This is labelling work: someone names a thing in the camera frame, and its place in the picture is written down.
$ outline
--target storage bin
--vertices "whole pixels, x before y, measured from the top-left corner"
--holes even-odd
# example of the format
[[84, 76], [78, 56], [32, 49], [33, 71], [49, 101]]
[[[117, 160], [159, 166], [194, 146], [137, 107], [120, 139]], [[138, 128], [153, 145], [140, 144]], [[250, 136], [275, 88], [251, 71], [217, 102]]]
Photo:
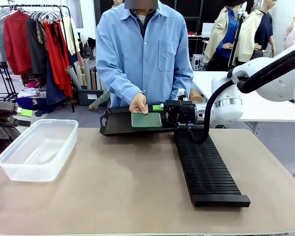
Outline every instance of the storage bin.
[[76, 120], [41, 119], [0, 155], [0, 167], [11, 180], [53, 181], [76, 141]]
[[[81, 106], [89, 106], [101, 95], [103, 95], [103, 90], [77, 89], [77, 92]], [[107, 107], [107, 102], [101, 104], [100, 107]]]

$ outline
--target red jacket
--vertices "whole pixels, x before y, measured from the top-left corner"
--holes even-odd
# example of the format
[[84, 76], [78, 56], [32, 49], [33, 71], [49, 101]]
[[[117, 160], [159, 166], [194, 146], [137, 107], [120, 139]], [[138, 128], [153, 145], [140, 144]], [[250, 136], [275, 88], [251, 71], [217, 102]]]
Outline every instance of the red jacket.
[[4, 21], [6, 57], [15, 75], [29, 73], [31, 70], [30, 48], [26, 29], [26, 20], [29, 17], [29, 15], [17, 11]]

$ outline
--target tabletop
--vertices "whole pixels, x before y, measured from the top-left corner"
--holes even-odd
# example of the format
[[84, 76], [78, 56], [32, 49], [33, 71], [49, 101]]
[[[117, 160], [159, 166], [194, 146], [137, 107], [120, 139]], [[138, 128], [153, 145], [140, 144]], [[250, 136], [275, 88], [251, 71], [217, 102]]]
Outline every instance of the tabletop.
[[[221, 71], [195, 71], [193, 82], [201, 93], [209, 99], [212, 96], [211, 82], [215, 77], [226, 76]], [[289, 101], [272, 102], [262, 98], [257, 92], [241, 94], [244, 113], [239, 121], [295, 122], [295, 105]]]
[[0, 169], [0, 234], [250, 235], [295, 231], [295, 179], [247, 130], [210, 131], [249, 208], [192, 206], [173, 134], [78, 129], [53, 182]]

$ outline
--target black tray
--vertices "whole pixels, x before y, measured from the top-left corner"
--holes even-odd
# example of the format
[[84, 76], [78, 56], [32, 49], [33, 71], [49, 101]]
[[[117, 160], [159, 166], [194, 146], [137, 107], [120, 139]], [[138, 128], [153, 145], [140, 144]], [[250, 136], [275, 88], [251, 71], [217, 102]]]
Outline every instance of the black tray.
[[[148, 107], [148, 111], [154, 112], [152, 106]], [[108, 108], [105, 114], [100, 118], [100, 123], [101, 127], [99, 132], [107, 137], [146, 133], [168, 133], [178, 128], [178, 126], [175, 128], [132, 128], [129, 107]]]

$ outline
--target light blue shirt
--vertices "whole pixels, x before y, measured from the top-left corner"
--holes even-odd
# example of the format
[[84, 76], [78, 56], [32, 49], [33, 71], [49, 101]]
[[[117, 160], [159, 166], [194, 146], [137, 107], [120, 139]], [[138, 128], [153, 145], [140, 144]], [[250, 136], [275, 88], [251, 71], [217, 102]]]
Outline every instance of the light blue shirt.
[[96, 69], [111, 94], [111, 107], [129, 106], [137, 93], [148, 105], [189, 97], [193, 71], [186, 22], [158, 1], [143, 39], [140, 26], [124, 4], [106, 11], [97, 26]]

